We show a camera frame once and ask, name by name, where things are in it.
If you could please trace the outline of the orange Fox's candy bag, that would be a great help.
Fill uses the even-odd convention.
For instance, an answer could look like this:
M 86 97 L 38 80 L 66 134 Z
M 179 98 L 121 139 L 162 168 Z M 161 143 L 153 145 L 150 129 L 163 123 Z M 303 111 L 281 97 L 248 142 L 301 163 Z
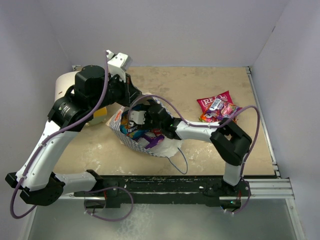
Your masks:
M 203 112 L 201 116 L 213 117 L 214 120 L 216 121 L 216 118 L 215 118 L 211 113 L 205 113 L 205 112 Z

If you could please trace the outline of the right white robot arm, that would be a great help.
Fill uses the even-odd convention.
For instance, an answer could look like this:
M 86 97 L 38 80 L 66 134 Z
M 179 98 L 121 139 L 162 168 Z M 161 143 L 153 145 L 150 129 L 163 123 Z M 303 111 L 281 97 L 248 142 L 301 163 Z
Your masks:
M 224 118 L 220 122 L 194 122 L 173 117 L 159 103 L 146 107 L 144 114 L 146 128 L 160 129 L 168 139 L 198 140 L 212 143 L 220 157 L 225 161 L 222 190 L 228 196 L 240 190 L 244 162 L 255 142 L 233 120 Z

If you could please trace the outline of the purple Fox's berries bag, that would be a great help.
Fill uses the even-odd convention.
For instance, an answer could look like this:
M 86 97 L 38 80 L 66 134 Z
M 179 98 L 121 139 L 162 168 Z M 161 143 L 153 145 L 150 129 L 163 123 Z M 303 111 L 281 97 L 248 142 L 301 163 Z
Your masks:
M 215 122 L 220 122 L 224 118 L 230 118 L 241 109 L 241 107 L 217 97 L 204 113 L 211 113 L 216 119 Z

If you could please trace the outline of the pink chips bag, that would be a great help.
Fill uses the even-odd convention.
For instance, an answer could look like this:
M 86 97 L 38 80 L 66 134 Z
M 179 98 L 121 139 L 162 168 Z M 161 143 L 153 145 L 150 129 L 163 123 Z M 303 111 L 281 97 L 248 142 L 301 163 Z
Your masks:
M 196 101 L 199 104 L 201 111 L 204 113 L 207 110 L 208 106 L 210 106 L 216 98 L 233 104 L 233 100 L 228 90 L 215 96 L 197 99 Z

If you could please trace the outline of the green Fox's candy bag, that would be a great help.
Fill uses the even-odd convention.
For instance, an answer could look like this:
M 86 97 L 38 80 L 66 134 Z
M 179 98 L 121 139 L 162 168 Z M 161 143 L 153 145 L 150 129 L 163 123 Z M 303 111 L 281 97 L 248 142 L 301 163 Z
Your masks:
M 214 117 L 207 117 L 206 115 L 201 115 L 199 117 L 199 121 L 203 122 L 203 123 L 212 123 L 215 121 Z

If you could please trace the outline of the checkered paper bag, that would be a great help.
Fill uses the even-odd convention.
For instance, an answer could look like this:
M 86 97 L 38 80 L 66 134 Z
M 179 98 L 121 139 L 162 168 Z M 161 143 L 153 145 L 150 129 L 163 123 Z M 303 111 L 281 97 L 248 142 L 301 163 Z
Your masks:
M 165 136 L 164 131 L 162 131 L 161 135 L 164 136 L 164 140 L 152 148 L 145 149 L 143 146 L 139 144 L 139 139 L 143 135 L 147 135 L 149 137 L 157 137 L 153 133 L 153 129 L 147 127 L 146 130 L 144 130 L 142 129 L 142 127 L 138 126 L 139 129 L 145 131 L 145 133 L 138 139 L 131 139 L 120 131 L 122 117 L 125 117 L 128 119 L 128 113 L 130 111 L 144 111 L 144 108 L 150 107 L 151 104 L 159 104 L 161 107 L 164 106 L 162 102 L 160 102 L 157 98 L 147 97 L 146 100 L 144 99 L 139 100 L 137 103 L 135 103 L 132 109 L 130 109 L 127 106 L 120 107 L 120 109 L 109 119 L 106 125 L 110 127 L 110 129 L 118 137 L 118 139 L 123 145 L 125 145 L 126 147 L 128 147 L 129 149 L 135 152 L 144 153 L 146 155 L 153 156 L 153 157 L 166 158 L 168 160 L 170 160 L 171 157 L 174 157 L 177 153 L 180 153 L 185 162 L 185 171 L 182 171 L 180 169 L 178 169 L 178 171 L 181 174 L 185 175 L 188 173 L 189 166 L 188 166 L 188 161 L 186 159 L 186 156 L 181 150 L 182 143 L 183 143 L 181 140 L 169 139 Z

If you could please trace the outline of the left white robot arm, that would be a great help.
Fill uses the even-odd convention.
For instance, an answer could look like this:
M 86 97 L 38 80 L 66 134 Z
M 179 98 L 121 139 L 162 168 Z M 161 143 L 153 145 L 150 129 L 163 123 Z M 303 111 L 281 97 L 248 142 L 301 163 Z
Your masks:
M 69 76 L 73 80 L 65 82 L 65 91 L 49 111 L 38 145 L 19 171 L 5 177 L 14 193 L 29 205 L 48 206 L 61 195 L 74 192 L 101 194 L 103 184 L 93 170 L 63 175 L 54 173 L 54 167 L 95 111 L 114 103 L 129 107 L 141 94 L 122 66 L 87 65 Z

